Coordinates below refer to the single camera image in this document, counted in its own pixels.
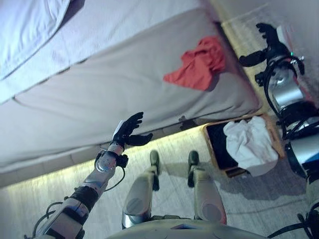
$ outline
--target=red cloth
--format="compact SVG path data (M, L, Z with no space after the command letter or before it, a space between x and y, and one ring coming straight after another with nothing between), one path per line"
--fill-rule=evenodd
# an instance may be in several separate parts
M225 56L219 40L207 36L200 40L194 50L186 51L181 60L182 67L164 76L164 81L179 86L205 91L214 74L225 69Z

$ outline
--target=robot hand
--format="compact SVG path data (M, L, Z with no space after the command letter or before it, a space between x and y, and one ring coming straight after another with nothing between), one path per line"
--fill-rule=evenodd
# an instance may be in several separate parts
M127 121L121 121L114 132L112 143L118 143L122 148L125 144L132 146L142 146L150 142L153 134L150 133L146 136L131 135L133 130L138 128L142 123L143 112L139 112L131 116Z
M263 33L263 38L266 39L267 48L262 51L256 51L248 56L241 56L239 62L242 66L251 67L262 63L267 60L267 62L277 56L286 56L290 52L288 48L280 42L277 34L277 30L266 23L258 23L256 27L259 29L260 33Z

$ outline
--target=mattress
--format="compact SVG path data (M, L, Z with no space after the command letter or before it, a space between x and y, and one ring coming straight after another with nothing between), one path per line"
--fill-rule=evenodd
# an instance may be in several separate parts
M234 118L260 102L227 44L226 70L202 92L163 81L180 56L217 30L203 9L190 10L110 47L0 106L0 173L45 173L95 157L119 120L143 111L137 133L180 119Z
M123 4L118 0L72 1L54 36L19 68L0 80L0 104L101 50L175 15L203 7L201 2L126 0ZM29 18L21 20L23 26L31 21Z

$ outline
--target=white towel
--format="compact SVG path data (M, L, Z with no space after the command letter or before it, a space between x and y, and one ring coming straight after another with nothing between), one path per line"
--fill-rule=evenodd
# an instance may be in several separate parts
M272 143L261 117L252 117L247 123L229 122L224 127L226 149L238 162L238 167L246 169L253 177L267 173L277 164L278 154Z

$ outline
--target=bed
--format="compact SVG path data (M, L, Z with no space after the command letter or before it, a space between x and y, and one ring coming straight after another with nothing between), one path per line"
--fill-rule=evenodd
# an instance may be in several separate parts
M101 8L99 4L108 2L115 4L112 0L86 0L63 27L79 24L80 19L85 22L92 17L89 13ZM137 2L136 9L154 11L150 2L156 1ZM43 65L39 70L26 67L34 59L45 62L41 55L47 52L47 44L59 37L64 29L61 27L10 74L34 75L39 83L0 105L0 186L94 158L99 148L111 140L119 120L139 111L145 115L137 133L145 133L182 120L229 119L259 109L259 99L202 1L185 2L188 5L175 11L171 8L177 8L176 1L157 3L158 8L163 7L162 12L169 9L170 14L112 44L104 39L106 43L101 46L98 43L104 41L99 39L94 51L90 48L63 67L46 73ZM135 16L141 17L138 11ZM135 19L129 15L126 18L128 22ZM78 34L88 34L86 30ZM220 37L226 56L226 70L214 77L211 87L198 91L164 82L164 74L180 67L180 56L208 35Z

